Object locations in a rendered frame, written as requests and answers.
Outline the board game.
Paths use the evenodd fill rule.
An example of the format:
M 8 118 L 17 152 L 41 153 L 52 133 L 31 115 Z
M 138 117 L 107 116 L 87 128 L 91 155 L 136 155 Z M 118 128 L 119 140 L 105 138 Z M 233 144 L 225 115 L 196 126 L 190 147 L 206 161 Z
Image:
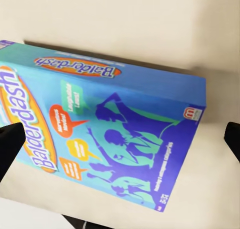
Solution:
M 15 160 L 164 212 L 207 108 L 207 79 L 0 40 L 0 127 Z

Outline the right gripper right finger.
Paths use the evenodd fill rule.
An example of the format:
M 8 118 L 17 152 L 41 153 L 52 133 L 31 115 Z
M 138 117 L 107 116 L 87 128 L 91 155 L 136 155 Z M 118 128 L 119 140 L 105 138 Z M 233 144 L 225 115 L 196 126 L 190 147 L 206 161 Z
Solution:
M 240 163 L 240 124 L 228 122 L 224 140 Z

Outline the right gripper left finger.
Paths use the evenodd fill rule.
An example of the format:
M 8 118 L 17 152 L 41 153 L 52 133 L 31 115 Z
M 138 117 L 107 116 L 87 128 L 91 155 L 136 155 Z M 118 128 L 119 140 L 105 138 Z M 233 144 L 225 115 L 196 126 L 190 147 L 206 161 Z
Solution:
M 22 122 L 0 127 L 0 182 L 26 142 Z

